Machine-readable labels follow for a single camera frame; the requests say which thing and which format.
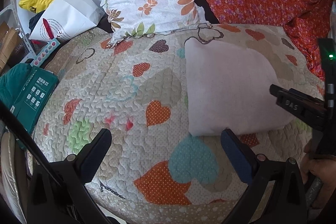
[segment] metal rod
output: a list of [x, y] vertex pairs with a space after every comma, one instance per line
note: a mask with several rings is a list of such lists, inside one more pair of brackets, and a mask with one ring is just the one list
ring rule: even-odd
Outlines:
[[27, 131], [23, 125], [17, 120], [17, 118], [7, 109], [7, 107], [0, 100], [0, 118], [4, 124], [9, 128], [10, 132], [13, 133], [31, 152], [37, 162], [45, 169], [45, 171], [53, 178], [55, 183], [64, 187], [64, 181], [62, 178], [53, 170], [47, 158], [44, 156], [42, 151], [38, 148], [37, 144], [28, 135]]

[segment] bed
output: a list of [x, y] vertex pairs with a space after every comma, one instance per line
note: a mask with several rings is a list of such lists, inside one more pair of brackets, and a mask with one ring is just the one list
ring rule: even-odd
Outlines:
[[[108, 128], [112, 146], [86, 187], [99, 205], [129, 223], [180, 223], [181, 218], [220, 223], [246, 189], [219, 137], [188, 133], [184, 42], [189, 37], [219, 37], [254, 48], [270, 61], [283, 87], [322, 99], [323, 82], [309, 72], [282, 27], [205, 25], [127, 40], [115, 48], [106, 47], [110, 34], [99, 28], [72, 39], [46, 67], [60, 83], [34, 140], [49, 161], [58, 161]], [[240, 140], [269, 159], [300, 161], [310, 137], [311, 128], [295, 119], [284, 129]], [[32, 168], [31, 157], [28, 162]], [[255, 217], [266, 201], [267, 195]]]

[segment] finger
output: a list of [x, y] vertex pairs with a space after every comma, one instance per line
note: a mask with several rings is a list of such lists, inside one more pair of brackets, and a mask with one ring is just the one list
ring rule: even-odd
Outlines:
[[308, 174], [307, 173], [303, 173], [301, 170], [300, 170], [300, 173], [301, 173], [303, 184], [306, 184], [307, 181], [308, 181]]
[[305, 174], [305, 175], [308, 174], [308, 172], [309, 172], [309, 166], [310, 166], [309, 165], [309, 161], [310, 161], [309, 154], [306, 154], [303, 157], [303, 159], [301, 161], [301, 164], [300, 164], [300, 172], [301, 172], [301, 174]]
[[319, 177], [324, 184], [336, 185], [336, 162], [333, 160], [309, 160], [305, 166], [316, 177]]
[[323, 208], [327, 204], [327, 202], [328, 202], [329, 198], [331, 197], [331, 195], [333, 194], [334, 190], [335, 190], [334, 186], [331, 186], [329, 184], [324, 184], [321, 188], [321, 191], [320, 191], [318, 197], [314, 201], [312, 207], [315, 208], [315, 209]]
[[306, 146], [304, 147], [303, 152], [305, 152], [305, 153], [309, 153], [310, 152], [311, 142], [312, 142], [312, 139], [310, 139], [309, 142], [306, 144]]

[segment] teal heart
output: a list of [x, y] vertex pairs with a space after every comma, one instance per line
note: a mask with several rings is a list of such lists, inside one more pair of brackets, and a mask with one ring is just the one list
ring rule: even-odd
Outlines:
[[64, 75], [65, 75], [65, 73], [66, 73], [67, 71], [65, 70], [65, 69], [61, 69], [59, 72], [58, 72], [58, 79], [63, 79], [63, 77], [64, 77]]
[[176, 51], [176, 54], [180, 57], [180, 58], [185, 58], [185, 50], [184, 48], [180, 48]]
[[176, 182], [187, 183], [196, 178], [201, 184], [209, 184], [215, 182], [219, 166], [210, 148], [189, 134], [175, 147], [168, 169]]
[[109, 90], [106, 101], [127, 101], [134, 98], [137, 94], [138, 86], [133, 84], [134, 76], [124, 76], [122, 78], [114, 78], [114, 85]]

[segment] dark fabric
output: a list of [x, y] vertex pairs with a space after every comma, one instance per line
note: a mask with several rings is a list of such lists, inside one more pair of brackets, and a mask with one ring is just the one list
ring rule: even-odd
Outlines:
[[19, 63], [0, 77], [0, 100], [10, 109], [19, 96], [32, 67]]
[[104, 16], [101, 18], [101, 20], [99, 21], [97, 27], [104, 30], [107, 33], [113, 33], [112, 29], [111, 29], [111, 24], [110, 22], [108, 22], [108, 15], [105, 13]]
[[219, 24], [217, 17], [215, 17], [213, 11], [211, 11], [209, 3], [206, 0], [194, 0], [194, 2], [203, 7], [205, 11], [205, 19], [209, 21], [211, 24]]
[[40, 19], [40, 17], [43, 15], [44, 11], [39, 12], [38, 14], [34, 15], [30, 20], [29, 20], [29, 29], [32, 32]]

